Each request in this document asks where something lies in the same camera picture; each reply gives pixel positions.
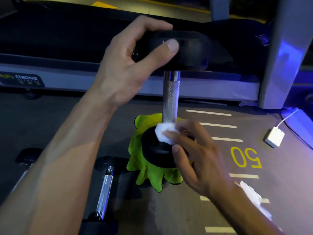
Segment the hand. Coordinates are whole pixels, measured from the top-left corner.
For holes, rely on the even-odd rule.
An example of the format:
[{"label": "hand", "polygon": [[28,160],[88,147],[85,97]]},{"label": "hand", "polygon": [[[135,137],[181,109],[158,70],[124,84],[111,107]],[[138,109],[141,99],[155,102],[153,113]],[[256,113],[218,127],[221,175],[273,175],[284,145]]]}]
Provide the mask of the hand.
[{"label": "hand", "polygon": [[119,107],[128,102],[141,89],[153,71],[168,63],[178,52],[178,42],[168,40],[146,58],[135,63],[132,53],[136,41],[149,31],[171,30],[173,25],[146,16],[139,16],[126,29],[116,35],[107,47],[96,79],[88,94],[109,98]]},{"label": "hand", "polygon": [[[172,147],[174,161],[187,185],[211,200],[217,200],[222,194],[228,193],[235,184],[227,172],[223,156],[208,132],[200,123],[191,120],[179,121],[176,129],[181,133],[166,131],[164,135],[177,143]],[[186,132],[196,142],[188,138]]]}]

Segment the green towel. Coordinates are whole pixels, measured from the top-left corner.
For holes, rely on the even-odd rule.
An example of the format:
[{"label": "green towel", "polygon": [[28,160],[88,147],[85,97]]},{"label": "green towel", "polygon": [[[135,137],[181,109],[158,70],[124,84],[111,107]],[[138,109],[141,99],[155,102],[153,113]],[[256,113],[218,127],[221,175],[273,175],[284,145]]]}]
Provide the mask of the green towel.
[{"label": "green towel", "polygon": [[141,137],[144,131],[148,128],[156,126],[162,122],[162,114],[153,115],[139,115],[135,119],[136,131],[128,147],[128,152],[131,155],[129,159],[127,170],[137,171],[140,170],[136,184],[141,185],[145,179],[149,179],[151,185],[157,192],[162,191],[163,177],[171,184],[182,183],[182,176],[177,168],[161,168],[152,165],[148,162],[143,154],[141,147]]}]

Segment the white cotton ball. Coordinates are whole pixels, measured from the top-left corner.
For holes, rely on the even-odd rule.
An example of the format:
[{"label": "white cotton ball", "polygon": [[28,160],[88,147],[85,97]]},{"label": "white cotton ball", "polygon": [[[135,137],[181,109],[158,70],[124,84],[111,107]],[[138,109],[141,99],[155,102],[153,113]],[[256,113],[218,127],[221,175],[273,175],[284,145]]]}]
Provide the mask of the white cotton ball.
[{"label": "white cotton ball", "polygon": [[154,131],[155,131],[156,136],[160,142],[166,142],[168,144],[173,145],[174,142],[163,134],[163,132],[166,130],[179,133],[179,131],[177,129],[175,129],[175,123],[159,123],[159,124],[157,124],[156,129]]}]

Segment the dumbbell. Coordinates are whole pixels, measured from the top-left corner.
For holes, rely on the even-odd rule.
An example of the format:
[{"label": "dumbbell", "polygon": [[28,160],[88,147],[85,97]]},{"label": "dumbbell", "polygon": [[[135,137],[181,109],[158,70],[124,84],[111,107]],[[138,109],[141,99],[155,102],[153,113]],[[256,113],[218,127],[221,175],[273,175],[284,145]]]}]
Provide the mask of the dumbbell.
[{"label": "dumbbell", "polygon": [[[207,68],[211,41],[206,35],[194,31],[149,32],[137,43],[138,57],[135,61],[140,61],[169,39],[178,41],[179,51],[169,63],[159,69],[164,71],[162,122],[176,123],[180,73]],[[155,127],[147,129],[142,135],[143,156],[155,166],[175,168],[171,145],[159,142]]]},{"label": "dumbbell", "polygon": [[20,166],[25,167],[26,170],[24,171],[24,173],[22,174],[22,176],[20,177],[18,182],[15,184],[15,186],[13,187],[10,193],[12,193],[16,189],[18,184],[27,174],[30,167],[37,161],[42,151],[43,149],[39,149],[39,148],[27,148],[27,149],[23,149],[18,154],[18,156],[15,159],[15,163],[19,164]]},{"label": "dumbbell", "polygon": [[117,157],[100,157],[95,162],[94,169],[103,173],[103,183],[96,211],[83,219],[79,235],[114,235],[118,232],[119,222],[106,215],[106,209],[113,183],[113,176],[126,173],[128,159]]}]

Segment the yellow number 50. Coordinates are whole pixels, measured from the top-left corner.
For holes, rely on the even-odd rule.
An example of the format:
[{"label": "yellow number 50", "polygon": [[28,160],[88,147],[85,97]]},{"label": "yellow number 50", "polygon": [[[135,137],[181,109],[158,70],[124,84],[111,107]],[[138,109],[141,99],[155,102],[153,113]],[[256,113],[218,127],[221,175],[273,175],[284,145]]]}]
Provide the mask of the yellow number 50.
[{"label": "yellow number 50", "polygon": [[[241,155],[242,159],[244,160],[244,163],[243,163],[242,165],[238,163],[238,161],[237,161],[237,159],[236,159],[236,157],[235,157],[235,154],[234,154],[234,150],[235,150],[235,149],[237,149],[237,150],[240,152],[240,155]],[[251,165],[251,167],[252,167],[252,168],[262,168],[262,165],[261,165],[261,162],[260,162],[260,158],[251,158],[251,157],[249,156],[249,154],[248,154],[248,151],[252,151],[252,152],[254,152],[255,154],[257,154],[257,152],[256,152],[255,150],[251,149],[251,148],[246,148],[246,149],[245,149],[246,157],[247,157],[249,160],[253,161],[253,162],[258,162],[257,165]],[[237,164],[237,166],[239,166],[239,167],[246,167],[246,166],[247,166],[247,160],[246,160],[246,158],[245,158],[245,155],[244,155],[244,153],[243,153],[238,147],[232,147],[231,150],[230,150],[230,152],[231,152],[232,157],[233,157],[233,160],[234,160],[234,162]]]}]

